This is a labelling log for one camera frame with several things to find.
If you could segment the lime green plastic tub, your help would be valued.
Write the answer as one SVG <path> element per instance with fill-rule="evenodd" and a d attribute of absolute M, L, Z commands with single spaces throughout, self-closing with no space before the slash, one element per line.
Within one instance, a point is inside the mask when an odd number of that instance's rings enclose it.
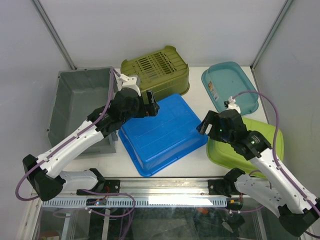
<path fill-rule="evenodd" d="M 210 139 L 207 142 L 208 158 L 215 164 L 235 170 L 237 173 L 250 174 L 264 178 L 262 172 L 257 172 L 255 165 L 269 169 L 283 159 L 284 139 L 277 127 L 257 120 L 242 117 L 247 128 L 247 136 L 237 143 L 225 143 Z"/>

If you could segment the blue plastic tub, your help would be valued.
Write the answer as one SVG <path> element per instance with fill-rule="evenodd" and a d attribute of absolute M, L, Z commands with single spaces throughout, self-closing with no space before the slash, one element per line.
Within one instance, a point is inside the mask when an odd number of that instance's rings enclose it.
<path fill-rule="evenodd" d="M 201 120 L 179 94 L 160 100 L 158 105 L 157 116 L 132 118 L 118 131 L 142 177 L 153 176 L 208 141 L 196 129 Z"/>

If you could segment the olive green slotted basket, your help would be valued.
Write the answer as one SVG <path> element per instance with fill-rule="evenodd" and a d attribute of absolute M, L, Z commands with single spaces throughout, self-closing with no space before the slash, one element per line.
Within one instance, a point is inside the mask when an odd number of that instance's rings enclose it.
<path fill-rule="evenodd" d="M 189 66 L 174 46 L 121 63 L 120 72 L 140 78 L 140 91 L 146 101 L 147 91 L 152 90 L 156 101 L 173 94 L 184 95 L 190 88 Z"/>

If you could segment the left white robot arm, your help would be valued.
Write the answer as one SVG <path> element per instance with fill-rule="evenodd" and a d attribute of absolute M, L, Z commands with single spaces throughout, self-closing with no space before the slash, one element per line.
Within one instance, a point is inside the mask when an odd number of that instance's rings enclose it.
<path fill-rule="evenodd" d="M 125 87 L 106 105 L 95 109 L 68 137 L 38 156 L 23 160 L 26 179 L 42 201 L 49 201 L 62 191 L 105 191 L 105 178 L 96 168 L 84 171 L 64 171 L 64 168 L 92 145 L 119 130 L 132 118 L 155 117 L 160 106 L 152 90 L 147 90 L 147 102 L 137 91 Z"/>

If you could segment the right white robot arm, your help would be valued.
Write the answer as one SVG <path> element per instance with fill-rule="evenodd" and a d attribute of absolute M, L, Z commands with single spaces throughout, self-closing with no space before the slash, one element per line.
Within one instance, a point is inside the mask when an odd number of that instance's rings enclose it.
<path fill-rule="evenodd" d="M 211 140 L 229 144 L 252 163 L 271 183 L 259 183 L 235 167 L 213 186 L 220 195 L 243 193 L 270 210 L 292 236 L 300 237 L 320 218 L 320 199 L 307 190 L 287 167 L 276 160 L 271 143 L 256 130 L 248 130 L 235 109 L 208 111 L 197 131 L 204 135 L 208 126 Z"/>

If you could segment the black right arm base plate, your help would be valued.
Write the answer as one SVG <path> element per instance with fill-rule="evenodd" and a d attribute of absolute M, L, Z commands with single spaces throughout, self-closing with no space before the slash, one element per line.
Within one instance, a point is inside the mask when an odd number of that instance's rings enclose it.
<path fill-rule="evenodd" d="M 240 192 L 237 191 L 235 185 L 224 179 L 209 179 L 208 183 L 208 194 L 213 195 L 223 195 L 225 197 L 231 198 L 233 195 L 239 195 Z"/>

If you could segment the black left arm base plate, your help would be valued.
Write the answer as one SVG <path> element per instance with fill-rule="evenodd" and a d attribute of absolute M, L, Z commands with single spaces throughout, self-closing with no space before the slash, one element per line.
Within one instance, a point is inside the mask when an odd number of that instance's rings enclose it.
<path fill-rule="evenodd" d="M 78 189 L 76 194 L 78 196 L 85 196 L 91 192 L 98 193 L 99 195 L 119 193 L 120 183 L 121 181 L 119 179 L 105 179 L 104 181 L 98 182 L 97 185 L 91 189 Z"/>

